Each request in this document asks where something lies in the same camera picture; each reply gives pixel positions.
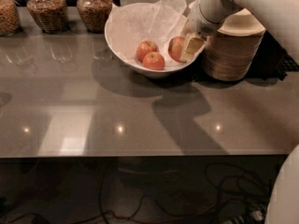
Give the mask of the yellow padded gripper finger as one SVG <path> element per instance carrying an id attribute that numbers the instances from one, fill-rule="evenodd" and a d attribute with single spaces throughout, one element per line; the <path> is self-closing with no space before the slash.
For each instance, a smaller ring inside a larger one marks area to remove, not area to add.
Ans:
<path id="1" fill-rule="evenodd" d="M 186 20 L 186 22 L 180 32 L 180 35 L 185 36 L 186 34 L 190 33 L 191 31 L 192 31 L 192 29 L 190 28 L 189 20 Z"/>
<path id="2" fill-rule="evenodd" d="M 197 34 L 187 34 L 185 36 L 185 42 L 182 52 L 180 54 L 180 60 L 182 62 L 190 62 L 195 55 L 204 46 L 205 40 Z"/>

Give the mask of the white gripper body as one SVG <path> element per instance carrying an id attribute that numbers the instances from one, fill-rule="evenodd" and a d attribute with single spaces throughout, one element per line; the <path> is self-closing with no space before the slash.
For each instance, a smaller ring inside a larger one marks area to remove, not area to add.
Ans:
<path id="1" fill-rule="evenodd" d="M 199 35 L 213 35 L 227 17 L 228 0 L 195 0 L 189 15 L 189 26 Z"/>

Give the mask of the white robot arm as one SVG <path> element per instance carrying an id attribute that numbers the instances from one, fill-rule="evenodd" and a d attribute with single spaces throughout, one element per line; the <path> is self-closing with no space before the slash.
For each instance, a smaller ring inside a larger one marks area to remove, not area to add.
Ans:
<path id="1" fill-rule="evenodd" d="M 299 63 L 299 0 L 195 0 L 181 33 L 213 35 L 243 8 Z M 299 224 L 299 145 L 280 168 L 264 224 Z"/>

